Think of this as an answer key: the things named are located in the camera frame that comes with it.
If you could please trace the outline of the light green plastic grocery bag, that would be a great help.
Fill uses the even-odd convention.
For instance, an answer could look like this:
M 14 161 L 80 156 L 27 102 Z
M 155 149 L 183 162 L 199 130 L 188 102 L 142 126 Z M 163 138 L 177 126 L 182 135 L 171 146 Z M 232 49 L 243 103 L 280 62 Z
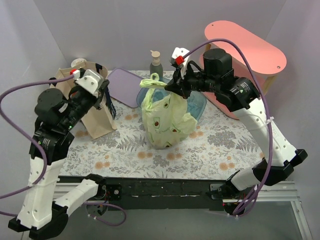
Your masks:
M 142 121 L 147 138 L 156 149 L 169 148 L 185 140 L 198 123 L 187 111 L 188 102 L 182 96 L 169 92 L 154 101 L 155 95 L 166 86 L 157 73 L 140 82 L 140 87 L 148 89 L 141 103 Z

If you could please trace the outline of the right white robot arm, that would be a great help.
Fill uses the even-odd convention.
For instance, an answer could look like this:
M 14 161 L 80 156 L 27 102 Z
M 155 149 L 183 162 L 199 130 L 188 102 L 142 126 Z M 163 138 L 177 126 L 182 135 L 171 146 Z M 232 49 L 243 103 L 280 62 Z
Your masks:
M 237 199 L 255 185 L 273 186 L 287 179 L 307 158 L 307 152 L 290 144 L 275 122 L 266 116 L 266 107 L 257 87 L 250 79 L 235 75 L 230 54 L 221 48 L 210 49 L 203 54 L 203 63 L 204 68 L 200 68 L 188 58 L 172 55 L 175 71 L 165 90 L 184 99 L 192 91 L 214 93 L 217 101 L 247 128 L 264 154 L 261 162 L 237 171 L 212 190 L 212 197 Z

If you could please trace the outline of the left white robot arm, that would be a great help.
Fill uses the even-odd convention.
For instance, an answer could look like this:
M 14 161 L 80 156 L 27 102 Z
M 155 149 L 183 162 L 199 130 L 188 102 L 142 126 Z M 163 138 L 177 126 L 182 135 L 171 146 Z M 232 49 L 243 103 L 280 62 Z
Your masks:
M 69 98 L 57 88 L 44 90 L 37 98 L 35 131 L 29 149 L 30 188 L 19 214 L 8 227 L 16 232 L 29 232 L 32 240 L 48 240 L 66 227 L 69 216 L 90 198 L 106 196 L 103 177 L 91 174 L 80 185 L 54 200 L 60 170 L 74 140 L 71 129 L 91 108 L 99 108 L 109 85 L 104 80 L 94 96 L 76 85 Z

